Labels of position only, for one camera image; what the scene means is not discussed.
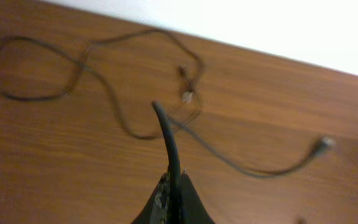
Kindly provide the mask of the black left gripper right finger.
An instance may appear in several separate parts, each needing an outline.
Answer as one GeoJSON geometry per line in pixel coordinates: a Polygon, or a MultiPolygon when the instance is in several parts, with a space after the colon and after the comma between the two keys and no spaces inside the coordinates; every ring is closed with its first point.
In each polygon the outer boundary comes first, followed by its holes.
{"type": "Polygon", "coordinates": [[[190,176],[186,172],[181,174],[181,197],[183,209],[183,223],[185,224],[215,224],[206,211],[190,176]]]}

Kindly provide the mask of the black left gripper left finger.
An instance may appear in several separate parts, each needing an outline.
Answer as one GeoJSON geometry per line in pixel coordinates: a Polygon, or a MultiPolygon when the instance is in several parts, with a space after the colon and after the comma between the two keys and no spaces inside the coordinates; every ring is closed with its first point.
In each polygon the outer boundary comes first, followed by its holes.
{"type": "Polygon", "coordinates": [[[164,173],[144,208],[132,224],[166,224],[169,222],[170,176],[164,173]]]}

